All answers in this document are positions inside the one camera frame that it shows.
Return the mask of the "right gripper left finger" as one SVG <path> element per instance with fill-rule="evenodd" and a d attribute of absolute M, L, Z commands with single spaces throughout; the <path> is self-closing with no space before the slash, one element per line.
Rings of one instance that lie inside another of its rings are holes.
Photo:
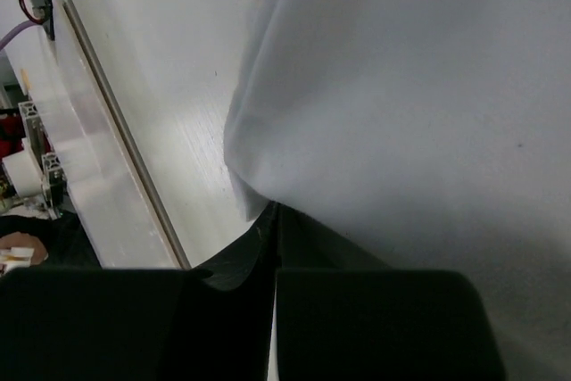
<path fill-rule="evenodd" d="M 193 269 L 14 269 L 4 380 L 263 380 L 278 207 Z"/>

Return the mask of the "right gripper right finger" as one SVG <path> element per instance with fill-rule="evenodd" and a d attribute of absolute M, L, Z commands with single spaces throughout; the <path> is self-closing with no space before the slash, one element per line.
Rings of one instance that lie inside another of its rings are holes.
<path fill-rule="evenodd" d="M 461 274 L 394 269 L 314 219 L 277 221 L 282 380 L 503 380 L 482 299 Z"/>

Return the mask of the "white skirt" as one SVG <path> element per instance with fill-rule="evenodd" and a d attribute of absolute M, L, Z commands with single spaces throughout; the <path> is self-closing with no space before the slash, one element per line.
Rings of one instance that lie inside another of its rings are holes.
<path fill-rule="evenodd" d="M 270 201 L 483 297 L 512 380 L 570 377 L 570 0 L 255 0 L 224 131 Z"/>

